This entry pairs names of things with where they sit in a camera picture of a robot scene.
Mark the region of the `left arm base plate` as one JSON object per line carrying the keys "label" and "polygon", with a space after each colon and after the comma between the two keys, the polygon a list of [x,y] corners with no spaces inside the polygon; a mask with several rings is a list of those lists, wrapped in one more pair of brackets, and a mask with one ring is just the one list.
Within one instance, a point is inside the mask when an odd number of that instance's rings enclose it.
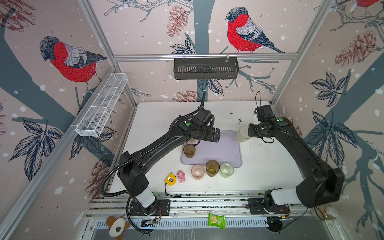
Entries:
{"label": "left arm base plate", "polygon": [[170,200],[155,200],[149,207],[144,208],[139,201],[131,200],[127,203],[127,212],[130,216],[168,216],[170,214]]}

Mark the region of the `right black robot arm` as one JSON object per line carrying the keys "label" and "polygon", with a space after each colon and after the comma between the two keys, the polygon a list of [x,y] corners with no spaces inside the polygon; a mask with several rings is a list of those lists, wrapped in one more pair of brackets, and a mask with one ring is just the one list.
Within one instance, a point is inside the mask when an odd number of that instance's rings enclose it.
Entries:
{"label": "right black robot arm", "polygon": [[259,106],[254,113],[259,124],[249,124],[249,137],[279,141],[295,160],[304,178],[293,188],[267,191],[267,203],[314,208],[337,202],[341,197],[345,174],[319,158],[293,124],[285,117],[277,118],[270,106]]}

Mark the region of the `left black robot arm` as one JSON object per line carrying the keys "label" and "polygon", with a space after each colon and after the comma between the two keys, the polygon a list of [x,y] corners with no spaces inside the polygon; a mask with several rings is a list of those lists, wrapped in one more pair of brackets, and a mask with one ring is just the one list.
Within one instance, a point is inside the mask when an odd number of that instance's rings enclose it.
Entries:
{"label": "left black robot arm", "polygon": [[215,129],[214,123],[214,115],[199,107],[188,115],[175,118],[168,131],[149,146],[133,154],[124,152],[121,156],[123,166],[118,169],[117,176],[128,195],[143,208],[155,208],[157,198],[150,190],[146,173],[165,155],[191,139],[217,143],[220,129]]}

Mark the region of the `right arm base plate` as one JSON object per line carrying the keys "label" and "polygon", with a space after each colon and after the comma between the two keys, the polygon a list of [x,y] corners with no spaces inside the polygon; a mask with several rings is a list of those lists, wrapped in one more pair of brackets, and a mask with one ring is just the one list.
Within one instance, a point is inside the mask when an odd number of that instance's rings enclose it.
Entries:
{"label": "right arm base plate", "polygon": [[248,199],[248,208],[251,215],[290,215],[288,205],[277,205],[273,201],[265,201],[261,198]]}

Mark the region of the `yellow clear glass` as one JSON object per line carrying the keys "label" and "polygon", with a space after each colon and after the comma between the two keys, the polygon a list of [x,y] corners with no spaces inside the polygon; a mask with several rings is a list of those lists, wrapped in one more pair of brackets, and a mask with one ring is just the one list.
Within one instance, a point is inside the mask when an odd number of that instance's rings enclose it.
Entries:
{"label": "yellow clear glass", "polygon": [[196,139],[190,139],[187,141],[187,145],[197,145],[198,144],[198,140]]}

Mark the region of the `pale green frosted glass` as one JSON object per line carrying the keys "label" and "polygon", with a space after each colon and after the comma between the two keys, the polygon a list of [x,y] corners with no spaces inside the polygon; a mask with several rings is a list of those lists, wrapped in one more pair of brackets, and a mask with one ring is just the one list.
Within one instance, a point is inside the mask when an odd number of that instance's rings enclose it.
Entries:
{"label": "pale green frosted glass", "polygon": [[249,140],[250,138],[251,137],[249,136],[248,126],[240,127],[240,129],[238,130],[237,135],[236,135],[236,140],[239,143],[243,143],[243,142]]}

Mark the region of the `brown textured glass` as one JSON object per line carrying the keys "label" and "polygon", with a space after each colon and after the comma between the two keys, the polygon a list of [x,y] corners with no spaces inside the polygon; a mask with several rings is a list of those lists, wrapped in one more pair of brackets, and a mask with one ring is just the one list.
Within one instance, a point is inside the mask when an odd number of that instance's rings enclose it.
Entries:
{"label": "brown textured glass", "polygon": [[194,145],[185,145],[183,148],[184,155],[191,159],[196,153],[196,147]]}

